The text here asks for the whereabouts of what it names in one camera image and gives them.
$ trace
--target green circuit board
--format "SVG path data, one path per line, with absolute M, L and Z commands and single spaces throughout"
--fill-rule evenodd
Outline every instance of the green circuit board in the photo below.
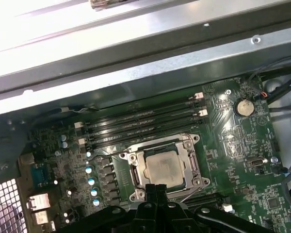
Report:
M 258 78 L 250 85 L 242 78 L 231 78 L 36 129 L 32 132 L 32 152 L 36 163 L 46 166 L 49 175 L 39 182 L 47 186 L 61 177 L 62 193 L 68 186 L 77 187 L 73 198 L 63 195 L 58 205 L 62 211 L 81 207 L 80 217 L 109 204 L 125 207 L 135 187 L 130 166 L 119 155 L 140 142 L 180 133 L 197 134 L 200 140 L 194 149 L 201 175 L 210 184 L 195 196 L 219 193 L 228 197 L 235 215 L 262 226 L 268 221 L 278 233 L 290 232 L 290 206 L 280 186 L 284 176 L 273 173 L 281 161 L 268 105 L 264 100 L 252 99 L 260 90 Z M 249 116 L 235 110 L 235 104 L 242 100 L 254 105 Z M 62 135 L 67 138 L 67 148 L 63 148 Z M 110 171 L 104 170 L 104 157 L 112 164 Z M 263 158 L 263 164 L 252 166 L 248 161 L 254 158 Z M 86 167 L 92 169 L 90 174 L 85 173 Z M 99 206 L 93 205 L 97 197 L 91 195 L 93 187 L 87 182 L 91 178 L 96 180 Z M 113 181 L 115 196 L 110 195 L 115 187 L 108 186 Z

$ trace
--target cpu socket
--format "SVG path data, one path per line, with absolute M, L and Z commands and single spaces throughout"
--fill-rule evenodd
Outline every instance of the cpu socket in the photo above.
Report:
M 144 200 L 147 183 L 166 184 L 170 199 L 208 186 L 210 180 L 201 176 L 194 149 L 199 139 L 196 134 L 177 134 L 132 145 L 121 153 L 135 186 L 129 200 Z

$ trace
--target blue capacitor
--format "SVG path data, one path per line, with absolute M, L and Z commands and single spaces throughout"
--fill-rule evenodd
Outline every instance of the blue capacitor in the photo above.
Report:
M 86 169 L 85 169 L 85 172 L 87 173 L 87 174 L 91 174 L 92 173 L 92 168 L 90 167 L 90 166 L 88 166 Z
M 88 184 L 89 185 L 94 185 L 95 184 L 95 180 L 93 178 L 88 179 Z
M 96 188 L 93 188 L 92 191 L 91 191 L 91 195 L 93 197 L 97 196 L 98 192 L 97 192 L 97 189 Z
M 99 206 L 100 201 L 98 199 L 93 200 L 93 205 L 94 206 Z

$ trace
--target motherboard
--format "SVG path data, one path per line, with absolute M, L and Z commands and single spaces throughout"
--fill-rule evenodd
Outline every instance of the motherboard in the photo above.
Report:
M 128 209 L 147 183 L 164 183 L 190 210 L 214 206 L 290 232 L 279 147 L 268 105 L 255 98 L 262 89 L 258 78 L 230 78 L 32 130 L 20 169 L 30 173 L 35 224 L 51 232 L 109 205 Z

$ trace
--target ventilation grille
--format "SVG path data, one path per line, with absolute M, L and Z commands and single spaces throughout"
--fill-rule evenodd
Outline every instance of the ventilation grille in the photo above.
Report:
M 0 233 L 27 233 L 15 179 L 0 184 Z

